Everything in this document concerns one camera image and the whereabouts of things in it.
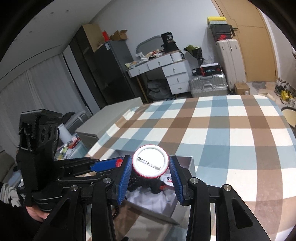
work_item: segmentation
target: blue gripper pad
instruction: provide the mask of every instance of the blue gripper pad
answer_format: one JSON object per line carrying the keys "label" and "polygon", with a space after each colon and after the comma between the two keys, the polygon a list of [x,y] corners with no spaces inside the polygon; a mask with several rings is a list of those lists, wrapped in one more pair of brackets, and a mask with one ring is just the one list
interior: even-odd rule
{"label": "blue gripper pad", "polygon": [[174,161],[173,161],[172,157],[170,157],[170,160],[169,160],[168,163],[169,163],[169,167],[170,167],[170,174],[172,176],[172,181],[173,181],[176,197],[177,197],[177,200],[182,205],[183,202],[184,202],[183,188],[182,188],[181,181],[180,181],[180,178],[178,176],[177,169],[175,167],[175,164],[174,164]]}
{"label": "blue gripper pad", "polygon": [[123,171],[122,178],[121,178],[121,181],[120,181],[119,187],[118,187],[117,202],[119,205],[121,205],[121,202],[124,200],[124,198],[126,196],[126,191],[128,189],[128,182],[131,177],[132,168],[133,168],[132,159],[131,159],[131,156],[129,156],[128,162],[126,163],[126,166]]}
{"label": "blue gripper pad", "polygon": [[106,170],[113,169],[116,167],[116,162],[118,159],[123,160],[123,157],[117,157],[105,161],[98,161],[91,167],[91,170],[95,172],[103,172]]}

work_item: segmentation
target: blue white brown checkered blanket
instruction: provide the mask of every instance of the blue white brown checkered blanket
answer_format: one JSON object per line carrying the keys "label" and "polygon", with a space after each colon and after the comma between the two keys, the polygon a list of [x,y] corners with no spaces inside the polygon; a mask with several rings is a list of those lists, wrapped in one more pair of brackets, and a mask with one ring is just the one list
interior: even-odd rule
{"label": "blue white brown checkered blanket", "polygon": [[270,99],[213,96],[144,105],[125,113],[88,155],[104,160],[116,149],[146,144],[192,156],[196,176],[209,185],[232,185],[271,240],[285,240],[296,224],[296,139]]}

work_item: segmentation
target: ceiling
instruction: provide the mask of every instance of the ceiling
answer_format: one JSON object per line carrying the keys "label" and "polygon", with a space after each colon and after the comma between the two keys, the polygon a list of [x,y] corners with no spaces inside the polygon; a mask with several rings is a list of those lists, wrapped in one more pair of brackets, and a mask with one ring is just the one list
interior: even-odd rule
{"label": "ceiling", "polygon": [[12,78],[10,73],[15,72],[15,69],[18,75],[27,70],[28,62],[35,65],[52,54],[63,52],[79,27],[89,23],[110,1],[55,0],[50,3],[25,26],[10,45],[0,62],[0,82],[5,77]]}

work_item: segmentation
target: white circular badge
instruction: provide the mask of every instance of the white circular badge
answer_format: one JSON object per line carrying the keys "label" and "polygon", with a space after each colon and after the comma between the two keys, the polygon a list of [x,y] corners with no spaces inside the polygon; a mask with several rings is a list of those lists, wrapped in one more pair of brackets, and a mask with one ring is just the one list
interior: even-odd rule
{"label": "white circular badge", "polygon": [[133,168],[145,178],[157,178],[168,168],[168,155],[159,146],[142,146],[133,156]]}

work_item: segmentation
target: white curtain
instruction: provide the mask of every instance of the white curtain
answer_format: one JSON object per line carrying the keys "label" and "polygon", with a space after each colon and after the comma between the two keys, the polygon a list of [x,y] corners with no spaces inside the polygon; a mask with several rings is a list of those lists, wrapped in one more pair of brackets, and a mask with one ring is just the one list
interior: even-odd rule
{"label": "white curtain", "polygon": [[47,109],[62,114],[88,111],[62,55],[28,69],[0,92],[0,145],[15,158],[19,120],[24,111]]}

